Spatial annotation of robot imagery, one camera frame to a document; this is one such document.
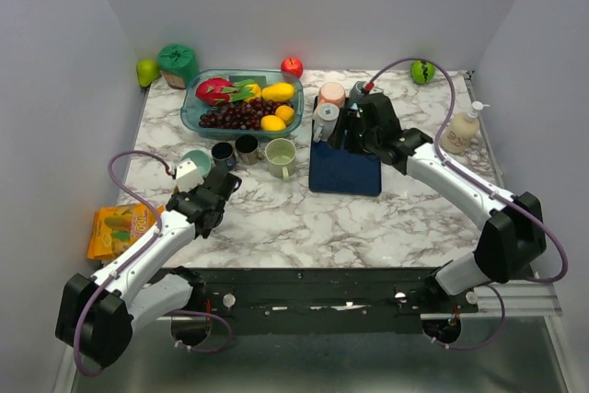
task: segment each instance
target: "dark blue mug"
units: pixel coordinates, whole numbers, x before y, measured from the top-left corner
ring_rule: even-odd
[[[233,170],[237,164],[236,151],[228,142],[217,143],[213,146],[211,155],[215,166]]]

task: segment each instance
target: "red apple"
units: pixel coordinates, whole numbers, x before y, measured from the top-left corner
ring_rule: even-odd
[[[298,60],[296,57],[289,57],[283,60],[283,63],[280,65],[280,69],[281,71],[296,75],[300,78],[300,76],[303,75],[303,62]]]

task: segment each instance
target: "dragon fruit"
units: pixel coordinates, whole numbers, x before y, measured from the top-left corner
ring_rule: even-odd
[[[231,83],[222,77],[212,77],[196,88],[196,97],[209,106],[219,107],[226,103],[240,101],[253,96],[248,87],[252,80]]]

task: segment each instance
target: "green ball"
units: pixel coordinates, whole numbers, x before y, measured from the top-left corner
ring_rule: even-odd
[[[433,79],[435,67],[429,62],[416,60],[411,65],[411,78],[418,85],[425,85]]]

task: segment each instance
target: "chip bag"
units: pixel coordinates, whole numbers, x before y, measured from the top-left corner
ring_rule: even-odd
[[[157,208],[161,214],[164,206]],[[94,215],[92,238],[87,257],[91,260],[114,260],[133,245],[156,222],[143,204],[103,207]]]

